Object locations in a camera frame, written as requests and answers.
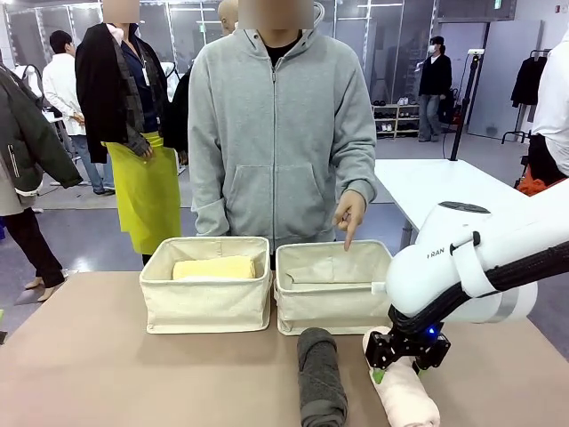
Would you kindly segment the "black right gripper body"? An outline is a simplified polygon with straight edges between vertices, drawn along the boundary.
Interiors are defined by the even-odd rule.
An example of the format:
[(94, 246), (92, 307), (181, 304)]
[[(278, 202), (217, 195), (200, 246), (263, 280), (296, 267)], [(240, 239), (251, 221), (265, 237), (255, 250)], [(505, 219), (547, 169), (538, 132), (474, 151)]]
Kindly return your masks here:
[(441, 332), (441, 323), (437, 322), (427, 326), (419, 333), (404, 333), (398, 327), (393, 326), (389, 330), (393, 334), (394, 359), (403, 356), (415, 357), (419, 355), (420, 348), (433, 343)]

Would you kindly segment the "person's left hand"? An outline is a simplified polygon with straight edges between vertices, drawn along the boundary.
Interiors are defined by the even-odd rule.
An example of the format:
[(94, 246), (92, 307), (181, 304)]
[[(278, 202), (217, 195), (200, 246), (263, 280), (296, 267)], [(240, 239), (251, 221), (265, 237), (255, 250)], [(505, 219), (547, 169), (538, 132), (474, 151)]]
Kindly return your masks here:
[(344, 250), (348, 251), (366, 211), (364, 197), (354, 190), (346, 190), (333, 216), (333, 225), (345, 233)]

